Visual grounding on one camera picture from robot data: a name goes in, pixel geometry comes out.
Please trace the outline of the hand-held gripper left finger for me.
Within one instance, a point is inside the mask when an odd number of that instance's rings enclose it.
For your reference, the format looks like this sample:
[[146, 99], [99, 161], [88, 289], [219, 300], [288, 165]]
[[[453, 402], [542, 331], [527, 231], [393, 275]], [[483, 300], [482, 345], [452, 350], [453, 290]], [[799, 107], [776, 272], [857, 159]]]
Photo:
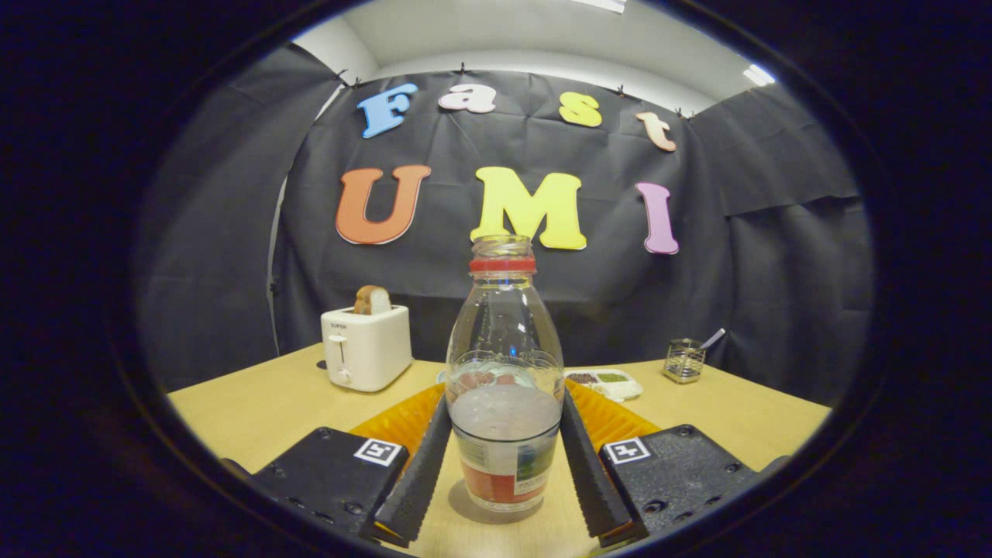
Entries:
[[348, 432], [316, 428], [248, 481], [322, 529], [406, 548], [419, 537], [450, 431], [436, 384]]

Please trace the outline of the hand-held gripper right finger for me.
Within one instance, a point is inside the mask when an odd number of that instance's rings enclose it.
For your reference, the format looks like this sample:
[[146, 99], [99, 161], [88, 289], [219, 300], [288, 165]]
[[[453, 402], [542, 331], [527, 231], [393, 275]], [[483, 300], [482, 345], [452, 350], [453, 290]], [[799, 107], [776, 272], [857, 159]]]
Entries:
[[762, 480], [701, 429], [662, 429], [573, 381], [561, 439], [586, 529], [604, 548], [670, 536]]

